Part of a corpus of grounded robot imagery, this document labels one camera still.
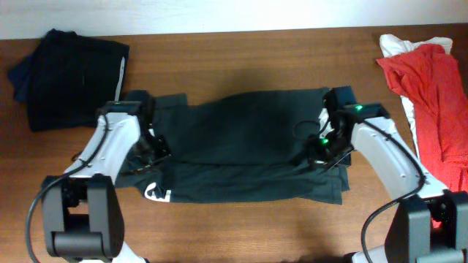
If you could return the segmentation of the dark green t-shirt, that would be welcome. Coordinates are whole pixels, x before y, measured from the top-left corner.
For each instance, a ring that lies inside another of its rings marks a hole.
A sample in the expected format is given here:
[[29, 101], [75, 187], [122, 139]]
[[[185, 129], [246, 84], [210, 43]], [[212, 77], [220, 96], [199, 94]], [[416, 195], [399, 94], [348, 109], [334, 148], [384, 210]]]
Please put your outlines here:
[[318, 132], [324, 95], [323, 88], [258, 91], [195, 106], [185, 94], [159, 96], [152, 127], [171, 157], [143, 174], [129, 174], [126, 157], [116, 186], [157, 202], [341, 204], [346, 167], [312, 169], [307, 161], [306, 138]]

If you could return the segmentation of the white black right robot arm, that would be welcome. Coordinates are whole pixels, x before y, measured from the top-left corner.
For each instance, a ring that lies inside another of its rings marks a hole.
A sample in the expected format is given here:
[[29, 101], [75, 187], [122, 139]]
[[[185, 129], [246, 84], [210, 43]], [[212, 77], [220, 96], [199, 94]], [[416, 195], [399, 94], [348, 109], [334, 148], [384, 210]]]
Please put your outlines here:
[[[384, 109], [351, 105], [322, 109], [312, 135], [319, 163], [332, 166], [350, 151], [370, 163], [391, 201], [375, 210], [361, 230], [360, 252], [348, 262], [466, 262], [467, 193], [452, 192], [417, 160]], [[368, 248], [366, 233], [382, 212], [396, 206], [385, 242]]]

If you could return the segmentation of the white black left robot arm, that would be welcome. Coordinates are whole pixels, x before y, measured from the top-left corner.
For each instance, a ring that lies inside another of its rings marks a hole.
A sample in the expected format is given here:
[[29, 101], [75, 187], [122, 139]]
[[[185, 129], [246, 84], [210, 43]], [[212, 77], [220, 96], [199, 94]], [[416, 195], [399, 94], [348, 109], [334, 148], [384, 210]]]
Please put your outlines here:
[[144, 262], [124, 241], [115, 182], [128, 152], [148, 142], [152, 117], [105, 113], [83, 152], [41, 196], [47, 252], [67, 262]]

